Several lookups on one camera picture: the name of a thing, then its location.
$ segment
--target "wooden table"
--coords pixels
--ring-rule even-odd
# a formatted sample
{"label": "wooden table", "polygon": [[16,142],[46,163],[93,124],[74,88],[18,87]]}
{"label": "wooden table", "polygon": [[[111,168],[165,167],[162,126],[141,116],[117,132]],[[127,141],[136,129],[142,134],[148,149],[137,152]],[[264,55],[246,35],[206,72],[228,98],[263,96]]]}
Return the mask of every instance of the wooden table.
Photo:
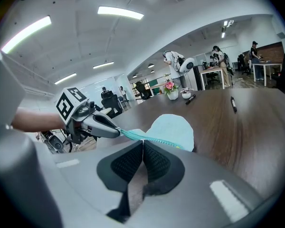
{"label": "wooden table", "polygon": [[199,73],[200,74],[200,78],[201,78],[201,83],[203,85],[203,90],[205,90],[203,74],[214,73],[214,72],[220,72],[220,75],[222,77],[223,89],[225,89],[223,69],[220,68],[220,67],[214,67],[213,69],[206,69],[206,70],[200,71],[200,73]]}
{"label": "wooden table", "polygon": [[269,62],[269,63],[267,63],[267,62],[258,62],[258,63],[253,63],[252,67],[253,67],[253,78],[254,78],[254,81],[256,81],[255,65],[263,66],[263,68],[264,68],[264,86],[266,86],[266,66],[269,66],[269,79],[270,80],[271,80],[270,66],[280,65],[280,71],[282,71],[282,63],[277,63],[277,62]]}
{"label": "wooden table", "polygon": [[[157,95],[114,118],[122,129],[147,131],[162,114],[183,116],[194,131],[194,149],[251,184],[267,198],[285,184],[285,95],[278,89],[196,91],[185,105],[181,95]],[[237,105],[233,112],[230,97]],[[129,141],[100,138],[98,148]]]}
{"label": "wooden table", "polygon": [[154,93],[153,93],[152,89],[156,89],[156,88],[159,88],[159,87],[164,86],[164,85],[165,85],[165,83],[161,83],[161,84],[157,84],[157,85],[151,86],[150,87],[150,91],[151,91],[152,96],[154,96]]}

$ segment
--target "pen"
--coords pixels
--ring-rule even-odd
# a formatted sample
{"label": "pen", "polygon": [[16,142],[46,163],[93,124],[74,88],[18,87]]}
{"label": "pen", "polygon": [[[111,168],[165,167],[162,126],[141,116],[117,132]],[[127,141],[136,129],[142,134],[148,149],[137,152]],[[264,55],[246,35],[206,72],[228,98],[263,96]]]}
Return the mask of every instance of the pen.
{"label": "pen", "polygon": [[232,104],[232,108],[234,112],[237,112],[237,106],[236,106],[236,102],[234,101],[233,96],[231,97],[231,104]]}
{"label": "pen", "polygon": [[193,100],[194,97],[195,97],[195,94],[191,96],[191,98],[186,102],[186,105],[188,105]]}

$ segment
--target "white tape strip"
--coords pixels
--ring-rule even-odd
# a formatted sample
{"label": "white tape strip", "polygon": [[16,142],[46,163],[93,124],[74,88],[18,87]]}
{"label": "white tape strip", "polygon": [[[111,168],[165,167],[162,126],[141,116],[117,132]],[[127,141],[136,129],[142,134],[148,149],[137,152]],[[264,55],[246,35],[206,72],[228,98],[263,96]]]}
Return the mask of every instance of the white tape strip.
{"label": "white tape strip", "polygon": [[211,183],[210,189],[232,223],[249,213],[244,204],[226,187],[223,180]]}
{"label": "white tape strip", "polygon": [[78,159],[73,159],[73,160],[70,160],[70,161],[57,163],[56,166],[58,168],[65,168],[65,167],[72,166],[72,165],[77,165],[77,164],[79,164],[79,160]]}

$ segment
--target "brick wall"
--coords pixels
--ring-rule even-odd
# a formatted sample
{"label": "brick wall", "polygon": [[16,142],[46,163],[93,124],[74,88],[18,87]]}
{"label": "brick wall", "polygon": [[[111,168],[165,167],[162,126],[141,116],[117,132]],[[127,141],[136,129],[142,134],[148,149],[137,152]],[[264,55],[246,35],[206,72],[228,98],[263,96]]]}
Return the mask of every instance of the brick wall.
{"label": "brick wall", "polygon": [[263,56],[263,61],[282,62],[284,58],[284,49],[281,42],[267,45],[264,47],[257,47],[257,55]]}

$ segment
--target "window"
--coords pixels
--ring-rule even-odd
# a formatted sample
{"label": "window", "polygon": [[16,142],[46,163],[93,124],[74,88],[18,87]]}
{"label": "window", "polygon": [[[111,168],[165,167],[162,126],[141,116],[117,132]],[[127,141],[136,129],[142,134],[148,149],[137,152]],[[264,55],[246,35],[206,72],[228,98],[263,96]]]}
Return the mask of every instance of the window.
{"label": "window", "polygon": [[145,78],[145,79],[142,79],[142,80],[138,80],[138,81],[136,81],[135,83],[131,83],[131,85],[132,85],[132,90],[133,90],[133,93],[134,93],[135,97],[139,97],[139,96],[141,95],[141,94],[138,92],[138,90],[135,89],[137,82],[142,82],[142,84],[144,84],[145,89],[150,89],[149,82],[148,82],[148,80],[147,80],[146,78]]}

